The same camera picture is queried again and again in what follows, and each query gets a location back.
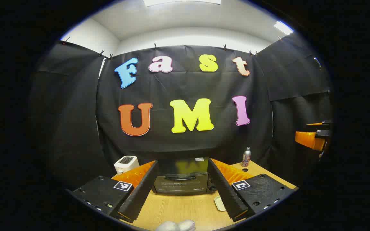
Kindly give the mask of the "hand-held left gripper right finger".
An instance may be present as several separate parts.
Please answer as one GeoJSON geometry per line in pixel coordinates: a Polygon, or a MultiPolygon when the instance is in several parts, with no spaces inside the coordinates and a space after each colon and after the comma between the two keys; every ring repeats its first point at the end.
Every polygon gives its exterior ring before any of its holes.
{"type": "Polygon", "coordinates": [[[289,187],[266,173],[252,176],[211,158],[207,172],[234,222],[263,213],[298,190],[298,187],[289,187]]]}

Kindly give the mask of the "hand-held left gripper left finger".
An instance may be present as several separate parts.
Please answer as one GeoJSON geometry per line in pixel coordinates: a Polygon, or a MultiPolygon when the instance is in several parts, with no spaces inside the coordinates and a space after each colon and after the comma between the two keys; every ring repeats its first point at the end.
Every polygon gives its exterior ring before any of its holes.
{"type": "Polygon", "coordinates": [[[114,177],[98,176],[70,194],[101,214],[132,223],[158,174],[159,162],[155,160],[114,177]]]}

